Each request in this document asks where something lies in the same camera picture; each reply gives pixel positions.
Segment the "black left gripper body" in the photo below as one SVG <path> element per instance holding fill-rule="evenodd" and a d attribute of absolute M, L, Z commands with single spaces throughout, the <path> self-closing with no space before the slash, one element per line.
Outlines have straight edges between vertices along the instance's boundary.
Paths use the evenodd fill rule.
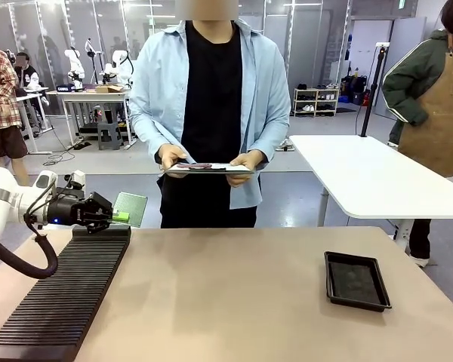
<path fill-rule="evenodd" d="M 61 195 L 47 207 L 47 222 L 57 225 L 79 225 L 88 232 L 101 232 L 112 223 L 113 208 L 110 201 L 97 192 L 87 198 Z"/>

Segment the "person's right hand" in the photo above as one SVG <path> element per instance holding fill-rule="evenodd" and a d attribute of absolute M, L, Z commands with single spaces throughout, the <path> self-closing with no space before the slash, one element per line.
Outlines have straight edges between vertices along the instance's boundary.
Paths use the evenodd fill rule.
<path fill-rule="evenodd" d="M 187 157 L 188 154 L 181 147 L 169 143 L 161 145 L 155 153 L 155 160 L 160 166 L 161 172 L 171 169 L 176 163 Z"/>

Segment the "person's left hand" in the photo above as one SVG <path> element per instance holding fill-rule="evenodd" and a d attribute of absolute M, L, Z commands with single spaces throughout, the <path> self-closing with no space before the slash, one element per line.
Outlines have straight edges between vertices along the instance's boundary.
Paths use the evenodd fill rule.
<path fill-rule="evenodd" d="M 259 164 L 265 161 L 265 155 L 262 151 L 251 150 L 250 152 L 240 154 L 238 157 L 233 159 L 230 164 L 232 166 L 244 166 L 249 170 L 256 170 Z M 251 178 L 251 174 L 229 174 L 226 176 L 228 184 L 237 188 L 245 184 Z"/>

